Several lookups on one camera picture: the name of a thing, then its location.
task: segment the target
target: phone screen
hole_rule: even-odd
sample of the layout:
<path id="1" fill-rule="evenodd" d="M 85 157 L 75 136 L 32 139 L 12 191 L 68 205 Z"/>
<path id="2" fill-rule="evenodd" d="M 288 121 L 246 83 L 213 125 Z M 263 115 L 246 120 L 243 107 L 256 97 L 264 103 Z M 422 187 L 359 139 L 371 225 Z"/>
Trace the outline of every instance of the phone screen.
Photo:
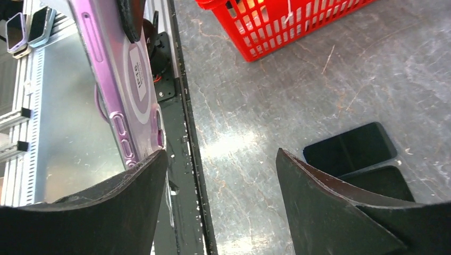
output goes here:
<path id="1" fill-rule="evenodd" d="M 22 15 L 16 15 L 7 23 L 8 49 L 11 49 L 23 40 Z"/>
<path id="2" fill-rule="evenodd" d="M 47 18 L 48 8 L 42 8 L 41 10 L 33 14 L 33 19 L 31 20 L 30 36 L 29 41 L 33 41 L 41 37 L 45 33 L 45 20 Z"/>
<path id="3" fill-rule="evenodd" d="M 383 126 L 373 122 L 305 147 L 308 164 L 334 177 L 396 157 Z"/>

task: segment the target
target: black rubber flap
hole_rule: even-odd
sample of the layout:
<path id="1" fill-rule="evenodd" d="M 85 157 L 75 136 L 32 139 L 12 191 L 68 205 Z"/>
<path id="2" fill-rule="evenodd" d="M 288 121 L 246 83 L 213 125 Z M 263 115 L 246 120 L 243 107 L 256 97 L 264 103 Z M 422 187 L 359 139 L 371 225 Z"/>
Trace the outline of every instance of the black rubber flap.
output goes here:
<path id="1" fill-rule="evenodd" d="M 116 0 L 122 27 L 131 43 L 141 39 L 146 0 Z"/>
<path id="2" fill-rule="evenodd" d="M 406 248 L 293 157 L 279 149 L 276 166 L 296 254 L 379 255 Z"/>
<path id="3" fill-rule="evenodd" d="M 451 203 L 369 192 L 279 149 L 277 172 L 297 254 L 449 254 Z"/>
<path id="4" fill-rule="evenodd" d="M 0 208 L 0 254 L 149 255 L 168 157 L 131 169 L 56 203 Z"/>

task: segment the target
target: metal rack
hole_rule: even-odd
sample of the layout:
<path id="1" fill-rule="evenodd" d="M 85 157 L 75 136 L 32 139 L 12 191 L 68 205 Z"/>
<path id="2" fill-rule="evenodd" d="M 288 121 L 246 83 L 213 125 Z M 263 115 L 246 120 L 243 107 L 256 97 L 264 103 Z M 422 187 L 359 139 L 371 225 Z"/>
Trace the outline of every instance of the metal rack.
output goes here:
<path id="1" fill-rule="evenodd" d="M 24 14 L 33 14 L 44 6 L 39 0 L 24 0 Z M 149 19 L 154 10 L 160 11 L 159 30 L 166 31 L 173 45 L 172 38 L 172 16 L 166 0 L 148 1 L 145 9 L 145 17 Z M 59 13 L 55 17 L 52 34 L 48 43 L 41 48 L 35 49 L 28 56 L 19 59 L 16 72 L 14 88 L 14 99 L 12 112 L 27 108 L 32 111 L 31 118 L 16 124 L 10 129 L 10 143 L 17 144 L 18 141 L 27 142 L 29 145 L 26 153 L 16 154 L 6 161 L 5 176 L 1 197 L 1 204 L 5 206 L 25 206 L 41 202 L 43 197 L 35 196 L 37 180 L 43 179 L 38 176 L 38 161 L 45 155 L 39 154 L 39 137 L 41 126 L 41 110 L 43 103 L 43 79 L 46 72 L 45 55 L 50 45 L 60 44 L 63 39 L 71 36 L 76 37 L 77 27 L 72 19 Z M 172 56 L 177 60 L 175 47 L 172 47 Z M 173 61 L 174 75 L 178 77 L 180 67 L 178 61 Z"/>

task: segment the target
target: phone on stand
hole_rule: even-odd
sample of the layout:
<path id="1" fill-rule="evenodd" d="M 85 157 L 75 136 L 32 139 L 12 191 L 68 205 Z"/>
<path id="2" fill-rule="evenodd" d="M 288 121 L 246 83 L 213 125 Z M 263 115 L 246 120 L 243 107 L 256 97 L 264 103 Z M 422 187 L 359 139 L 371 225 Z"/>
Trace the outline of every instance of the phone on stand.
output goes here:
<path id="1" fill-rule="evenodd" d="M 25 15 L 18 13 L 6 22 L 6 46 L 11 54 L 23 50 L 27 46 Z"/>
<path id="2" fill-rule="evenodd" d="M 48 42 L 55 15 L 56 10 L 49 7 L 44 7 L 33 14 L 28 45 L 36 48 Z"/>

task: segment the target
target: gray concrete floor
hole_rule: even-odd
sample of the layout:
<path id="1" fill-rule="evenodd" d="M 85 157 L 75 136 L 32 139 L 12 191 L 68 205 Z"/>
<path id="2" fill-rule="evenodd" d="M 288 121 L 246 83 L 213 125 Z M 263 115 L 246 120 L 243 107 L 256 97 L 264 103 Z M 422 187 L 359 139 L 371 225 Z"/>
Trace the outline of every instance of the gray concrete floor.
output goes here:
<path id="1" fill-rule="evenodd" d="M 451 1 L 379 0 L 254 63 L 175 3 L 220 254 L 294 254 L 277 149 L 372 121 L 418 202 L 451 199 Z"/>

